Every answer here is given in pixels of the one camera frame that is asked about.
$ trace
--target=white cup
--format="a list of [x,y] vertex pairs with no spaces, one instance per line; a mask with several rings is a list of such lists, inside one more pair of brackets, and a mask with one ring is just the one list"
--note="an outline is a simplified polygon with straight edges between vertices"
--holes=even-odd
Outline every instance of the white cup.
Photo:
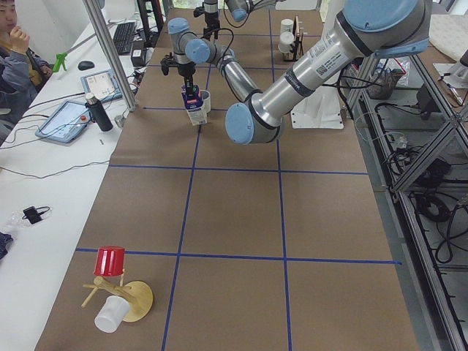
[[130,304],[127,300],[120,296],[111,295],[94,318],[94,324],[105,333],[113,333],[129,311]]
[[291,52],[291,44],[294,43],[294,34],[288,31],[279,36],[278,50],[282,53]]
[[279,30],[279,35],[285,33],[286,31],[292,33],[293,32],[294,21],[290,20],[289,18],[285,18],[281,20],[281,28]]
[[203,100],[203,110],[206,113],[210,113],[211,111],[211,94],[208,90],[202,90],[202,100]]

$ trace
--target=white mounting plate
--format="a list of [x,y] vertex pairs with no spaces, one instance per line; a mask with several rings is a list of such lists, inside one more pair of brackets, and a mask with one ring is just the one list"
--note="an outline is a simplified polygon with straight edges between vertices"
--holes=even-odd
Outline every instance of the white mounting plate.
[[[452,68],[454,64],[434,64],[435,69],[438,73],[442,76],[448,72],[450,68]],[[451,76],[444,77],[444,81],[450,86],[457,88],[457,89],[468,89],[468,82],[462,83],[459,80],[454,80]]]
[[292,127],[343,129],[339,111],[336,89],[320,86],[291,110]]

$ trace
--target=tablet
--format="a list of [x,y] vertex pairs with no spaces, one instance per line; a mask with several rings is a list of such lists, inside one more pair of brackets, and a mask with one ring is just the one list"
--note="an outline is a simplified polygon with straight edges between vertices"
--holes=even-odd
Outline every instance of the tablet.
[[120,99],[122,92],[118,87],[114,71],[108,69],[91,75],[81,77],[85,94],[93,93],[102,102]]
[[80,135],[90,120],[84,103],[67,100],[61,103],[34,134],[45,141],[67,144]]

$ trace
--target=person's hand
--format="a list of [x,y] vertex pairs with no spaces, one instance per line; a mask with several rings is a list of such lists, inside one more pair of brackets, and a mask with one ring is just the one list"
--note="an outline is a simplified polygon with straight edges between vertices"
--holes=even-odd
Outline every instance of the person's hand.
[[47,78],[50,78],[52,75],[52,69],[49,66],[41,66],[41,71]]
[[10,42],[12,44],[12,51],[26,55],[29,47],[29,35],[21,30],[21,27],[14,27],[10,32]]

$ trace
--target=person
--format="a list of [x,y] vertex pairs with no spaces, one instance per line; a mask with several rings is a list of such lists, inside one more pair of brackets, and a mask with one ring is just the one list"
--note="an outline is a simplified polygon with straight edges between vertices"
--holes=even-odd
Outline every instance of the person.
[[49,64],[29,50],[29,35],[17,26],[15,0],[0,0],[0,115],[16,124],[52,75]]

